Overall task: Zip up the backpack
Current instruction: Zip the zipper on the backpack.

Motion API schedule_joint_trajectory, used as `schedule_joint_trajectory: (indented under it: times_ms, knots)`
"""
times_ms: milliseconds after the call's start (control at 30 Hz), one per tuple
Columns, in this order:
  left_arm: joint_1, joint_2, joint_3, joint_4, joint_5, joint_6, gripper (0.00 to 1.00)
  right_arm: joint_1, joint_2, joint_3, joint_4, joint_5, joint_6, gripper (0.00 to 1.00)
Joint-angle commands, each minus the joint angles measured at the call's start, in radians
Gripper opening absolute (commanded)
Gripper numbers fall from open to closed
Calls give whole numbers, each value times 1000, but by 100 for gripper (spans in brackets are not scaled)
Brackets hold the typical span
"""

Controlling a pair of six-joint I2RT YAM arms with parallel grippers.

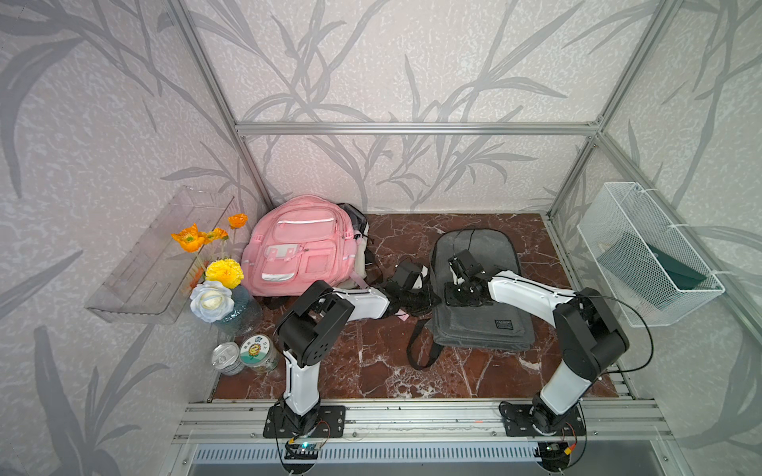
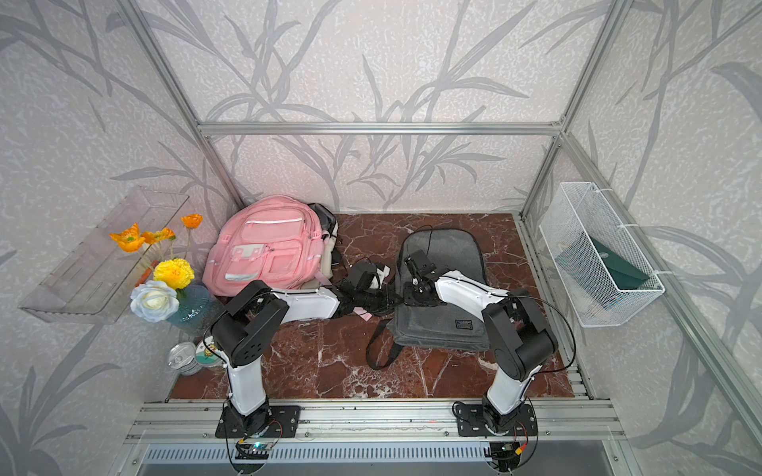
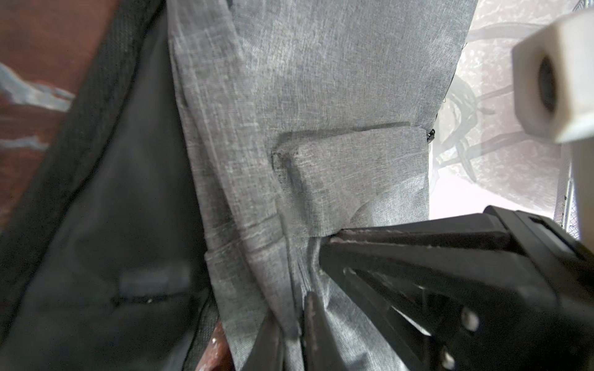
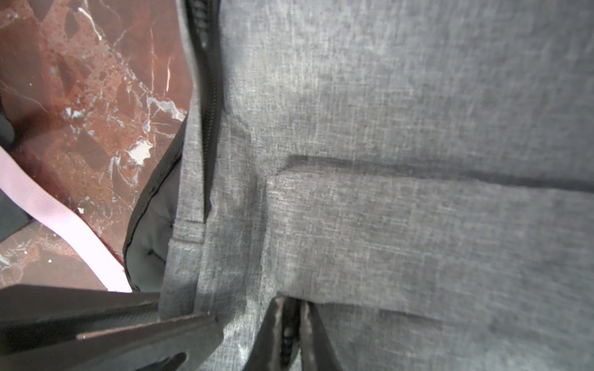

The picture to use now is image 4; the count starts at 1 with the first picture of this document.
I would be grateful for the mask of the grey fabric backpack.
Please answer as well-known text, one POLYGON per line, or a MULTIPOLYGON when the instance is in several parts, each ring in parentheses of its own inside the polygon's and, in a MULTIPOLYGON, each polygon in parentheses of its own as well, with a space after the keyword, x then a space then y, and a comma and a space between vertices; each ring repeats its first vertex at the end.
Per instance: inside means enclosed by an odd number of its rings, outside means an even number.
POLYGON ((240 370, 312 302, 344 370, 593 368, 591 1, 178 1, 187 117, 131 216, 240 370))

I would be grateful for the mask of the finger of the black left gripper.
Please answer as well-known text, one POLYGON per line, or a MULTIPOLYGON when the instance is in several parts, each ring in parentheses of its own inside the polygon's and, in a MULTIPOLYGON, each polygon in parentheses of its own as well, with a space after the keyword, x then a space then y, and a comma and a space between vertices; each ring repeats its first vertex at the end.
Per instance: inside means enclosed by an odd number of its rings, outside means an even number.
POLYGON ((159 295, 1 290, 3 370, 196 370, 222 343, 210 315, 158 316, 159 295))

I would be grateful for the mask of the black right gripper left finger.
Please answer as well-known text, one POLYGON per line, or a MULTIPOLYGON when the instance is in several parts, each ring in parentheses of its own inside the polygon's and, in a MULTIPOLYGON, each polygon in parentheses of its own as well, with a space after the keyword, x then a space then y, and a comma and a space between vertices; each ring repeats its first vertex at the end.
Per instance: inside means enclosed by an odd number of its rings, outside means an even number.
POLYGON ((272 299, 244 370, 289 370, 299 345, 299 300, 272 299))

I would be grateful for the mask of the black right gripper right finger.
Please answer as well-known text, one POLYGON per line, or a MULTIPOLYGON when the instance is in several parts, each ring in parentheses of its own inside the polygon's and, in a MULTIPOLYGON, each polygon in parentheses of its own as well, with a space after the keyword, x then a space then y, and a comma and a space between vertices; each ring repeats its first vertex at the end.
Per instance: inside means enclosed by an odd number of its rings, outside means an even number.
POLYGON ((303 371, 343 371, 316 306, 301 302, 300 348, 303 371))

